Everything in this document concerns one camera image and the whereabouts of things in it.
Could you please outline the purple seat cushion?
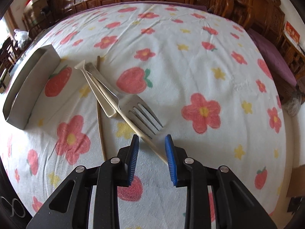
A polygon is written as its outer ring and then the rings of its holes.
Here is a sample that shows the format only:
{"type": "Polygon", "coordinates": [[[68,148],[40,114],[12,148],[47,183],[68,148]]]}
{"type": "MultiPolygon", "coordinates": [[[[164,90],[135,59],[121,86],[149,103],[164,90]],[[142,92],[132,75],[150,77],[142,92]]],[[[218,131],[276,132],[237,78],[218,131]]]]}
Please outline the purple seat cushion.
{"type": "Polygon", "coordinates": [[[247,33],[257,46],[268,68],[272,72],[278,74],[291,86],[295,87],[297,85],[297,81],[275,45],[251,28],[247,31],[247,33]]]}

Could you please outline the floral strawberry tablecloth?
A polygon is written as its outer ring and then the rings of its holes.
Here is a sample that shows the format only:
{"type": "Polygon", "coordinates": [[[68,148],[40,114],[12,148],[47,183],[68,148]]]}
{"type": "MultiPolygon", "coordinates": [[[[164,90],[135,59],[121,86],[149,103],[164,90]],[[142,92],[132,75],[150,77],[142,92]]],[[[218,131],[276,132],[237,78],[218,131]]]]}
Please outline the floral strawberry tablecloth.
{"type": "Polygon", "coordinates": [[[136,94],[165,136],[205,166],[227,165],[270,216],[286,158],[283,111],[269,69],[236,23],[194,8],[119,4],[82,12],[47,32],[60,63],[25,129],[1,120],[1,228],[24,228],[79,165],[104,162],[97,101],[75,66],[101,60],[119,92],[136,94]]]}

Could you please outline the dark wooden chopstick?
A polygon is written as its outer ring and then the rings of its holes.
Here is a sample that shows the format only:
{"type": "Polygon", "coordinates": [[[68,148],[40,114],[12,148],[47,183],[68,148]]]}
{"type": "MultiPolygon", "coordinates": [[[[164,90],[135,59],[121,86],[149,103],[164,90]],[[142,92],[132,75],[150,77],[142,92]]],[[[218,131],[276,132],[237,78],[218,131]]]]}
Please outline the dark wooden chopstick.
{"type": "Polygon", "coordinates": [[[97,102],[97,118],[98,118],[98,128],[99,128],[99,136],[100,136],[100,142],[101,142],[101,150],[102,150],[104,160],[107,160],[108,154],[107,154],[107,148],[105,145],[104,134],[103,134],[102,107],[99,102],[97,102]]]}

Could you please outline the grey metal tray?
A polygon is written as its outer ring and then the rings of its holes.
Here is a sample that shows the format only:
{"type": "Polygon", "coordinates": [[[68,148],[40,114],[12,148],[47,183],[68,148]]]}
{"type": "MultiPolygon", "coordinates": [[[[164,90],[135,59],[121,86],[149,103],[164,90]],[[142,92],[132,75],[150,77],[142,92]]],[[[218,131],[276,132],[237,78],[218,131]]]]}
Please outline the grey metal tray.
{"type": "Polygon", "coordinates": [[[10,81],[3,105],[7,123],[25,129],[40,93],[59,63],[60,56],[51,44],[38,48],[22,61],[20,71],[10,81]]]}

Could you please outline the light wooden chopstick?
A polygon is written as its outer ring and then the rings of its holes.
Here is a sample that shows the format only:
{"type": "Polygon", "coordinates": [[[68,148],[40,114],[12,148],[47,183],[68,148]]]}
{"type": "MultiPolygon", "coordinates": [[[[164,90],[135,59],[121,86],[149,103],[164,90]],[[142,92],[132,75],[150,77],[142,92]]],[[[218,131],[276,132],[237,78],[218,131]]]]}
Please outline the light wooden chopstick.
{"type": "Polygon", "coordinates": [[[163,161],[163,162],[166,162],[166,157],[164,155],[164,153],[161,152],[161,150],[159,150],[157,148],[157,146],[154,144],[154,140],[157,138],[157,136],[154,138],[154,139],[149,139],[148,137],[144,136],[144,135],[141,135],[139,130],[137,130],[137,128],[132,125],[132,123],[130,122],[126,122],[131,128],[132,130],[138,135],[140,136],[140,138],[142,138],[143,141],[145,141],[148,146],[150,147],[150,149],[163,161]]]}

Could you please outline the white plastic bag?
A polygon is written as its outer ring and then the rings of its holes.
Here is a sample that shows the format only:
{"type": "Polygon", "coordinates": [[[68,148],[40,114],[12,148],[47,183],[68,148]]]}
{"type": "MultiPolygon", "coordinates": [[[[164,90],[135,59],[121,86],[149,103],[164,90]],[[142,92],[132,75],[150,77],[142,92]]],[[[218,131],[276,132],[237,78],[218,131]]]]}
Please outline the white plastic bag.
{"type": "Polygon", "coordinates": [[[18,28],[14,30],[14,39],[18,43],[18,48],[21,50],[26,49],[26,47],[31,43],[29,32],[22,31],[18,28]]]}

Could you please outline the steel fork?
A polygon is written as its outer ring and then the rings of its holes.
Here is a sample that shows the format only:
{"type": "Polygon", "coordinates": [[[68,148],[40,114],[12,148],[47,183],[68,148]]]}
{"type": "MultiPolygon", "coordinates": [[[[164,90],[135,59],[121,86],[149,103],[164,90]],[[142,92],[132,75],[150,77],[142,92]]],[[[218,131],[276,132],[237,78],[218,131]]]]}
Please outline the steel fork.
{"type": "Polygon", "coordinates": [[[163,127],[159,118],[138,95],[118,92],[92,63],[84,65],[94,84],[126,122],[132,123],[141,135],[154,139],[163,127]]]}

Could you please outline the red box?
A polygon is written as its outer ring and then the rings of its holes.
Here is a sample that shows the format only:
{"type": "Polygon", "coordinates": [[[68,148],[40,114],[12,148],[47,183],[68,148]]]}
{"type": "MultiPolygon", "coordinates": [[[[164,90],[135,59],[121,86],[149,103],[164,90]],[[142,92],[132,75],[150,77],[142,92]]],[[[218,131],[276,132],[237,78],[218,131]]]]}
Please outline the red box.
{"type": "Polygon", "coordinates": [[[293,40],[293,42],[296,44],[299,43],[300,35],[288,21],[285,23],[284,31],[293,40]]]}

